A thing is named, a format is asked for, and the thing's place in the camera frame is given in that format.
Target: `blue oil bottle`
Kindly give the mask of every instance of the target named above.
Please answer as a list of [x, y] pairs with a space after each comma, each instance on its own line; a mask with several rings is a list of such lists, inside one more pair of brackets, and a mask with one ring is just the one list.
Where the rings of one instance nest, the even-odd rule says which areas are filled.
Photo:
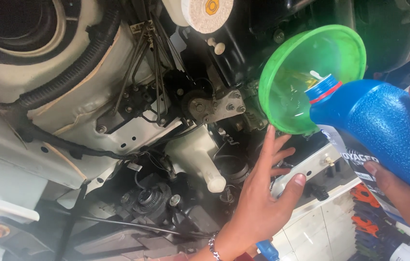
[[410, 185], [410, 96], [376, 80], [342, 84], [332, 75], [305, 91], [310, 118], [347, 161], [390, 217], [406, 223], [363, 167], [381, 163]]

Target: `silver bracelet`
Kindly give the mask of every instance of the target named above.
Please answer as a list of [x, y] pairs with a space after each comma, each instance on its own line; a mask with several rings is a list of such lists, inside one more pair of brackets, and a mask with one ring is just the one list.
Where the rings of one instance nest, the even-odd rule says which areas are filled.
[[218, 235], [218, 232], [216, 232], [209, 240], [208, 240], [208, 246], [209, 246], [209, 250], [210, 252], [213, 253], [213, 256], [216, 258], [216, 261], [222, 261], [221, 259], [219, 259], [219, 254], [218, 252], [215, 252], [215, 239], [216, 236]]

